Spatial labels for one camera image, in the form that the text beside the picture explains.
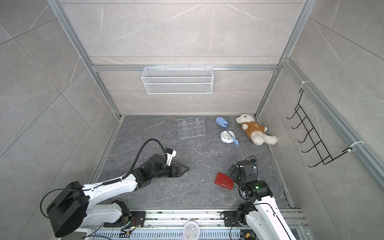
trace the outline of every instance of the clock face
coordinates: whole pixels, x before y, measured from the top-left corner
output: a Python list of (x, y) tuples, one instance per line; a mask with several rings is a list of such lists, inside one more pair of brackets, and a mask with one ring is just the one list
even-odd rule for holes
[(197, 240), (199, 236), (200, 228), (195, 221), (189, 221), (184, 225), (183, 237), (185, 240)]

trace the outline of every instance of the brown shirt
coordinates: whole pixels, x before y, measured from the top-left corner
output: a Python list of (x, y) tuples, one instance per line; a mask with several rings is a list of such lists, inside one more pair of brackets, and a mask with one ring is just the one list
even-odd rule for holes
[(256, 122), (244, 122), (241, 124), (241, 126), (243, 126), (243, 124), (246, 124), (248, 126), (248, 128), (245, 129), (244, 132), (246, 132), (249, 138), (251, 138), (251, 134), (253, 132), (259, 131), (264, 133), (265, 127), (257, 124)]

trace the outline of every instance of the white mesh basket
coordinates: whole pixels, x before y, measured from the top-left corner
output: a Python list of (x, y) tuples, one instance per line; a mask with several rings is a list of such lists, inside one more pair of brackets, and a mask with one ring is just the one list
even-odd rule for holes
[(146, 67), (141, 76), (148, 94), (212, 93), (211, 67)]

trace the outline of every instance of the teddy bear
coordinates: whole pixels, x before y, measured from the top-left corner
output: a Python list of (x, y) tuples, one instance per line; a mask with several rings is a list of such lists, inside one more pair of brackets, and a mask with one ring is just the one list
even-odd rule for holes
[(236, 122), (241, 124), (242, 129), (246, 132), (248, 137), (258, 146), (262, 145), (264, 142), (274, 145), (279, 140), (276, 136), (268, 136), (264, 134), (268, 128), (257, 124), (251, 114), (241, 115), (236, 118)]

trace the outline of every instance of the blue toy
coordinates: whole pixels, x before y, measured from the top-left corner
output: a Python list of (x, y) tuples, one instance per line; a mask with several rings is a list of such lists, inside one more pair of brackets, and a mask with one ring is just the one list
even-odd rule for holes
[[(224, 129), (228, 132), (228, 130), (226, 129), (226, 127), (229, 127), (229, 125), (228, 125), (228, 122), (227, 122), (223, 117), (217, 117), (217, 118), (216, 118), (216, 123), (217, 123), (218, 125), (220, 125), (220, 127), (224, 128)], [(234, 138), (230, 133), (229, 133), (229, 135), (232, 137), (232, 139), (233, 139), (233, 143), (234, 143), (236, 146), (238, 146), (238, 145), (239, 145), (239, 141), (238, 141), (236, 138)]]

